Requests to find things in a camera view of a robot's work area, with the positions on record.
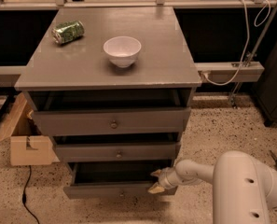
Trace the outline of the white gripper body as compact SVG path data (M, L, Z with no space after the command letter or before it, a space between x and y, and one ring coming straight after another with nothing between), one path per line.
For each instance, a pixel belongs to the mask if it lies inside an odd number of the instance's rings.
M164 189L173 189L179 185L179 177L174 168L159 170L158 181Z

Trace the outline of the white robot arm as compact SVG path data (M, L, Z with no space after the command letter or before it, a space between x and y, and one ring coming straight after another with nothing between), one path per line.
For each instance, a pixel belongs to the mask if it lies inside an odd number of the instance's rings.
M152 194L201 181L213 187L214 224L270 224L270 210L277 210L277 171L241 151L223 153L214 165L180 160L158 169Z

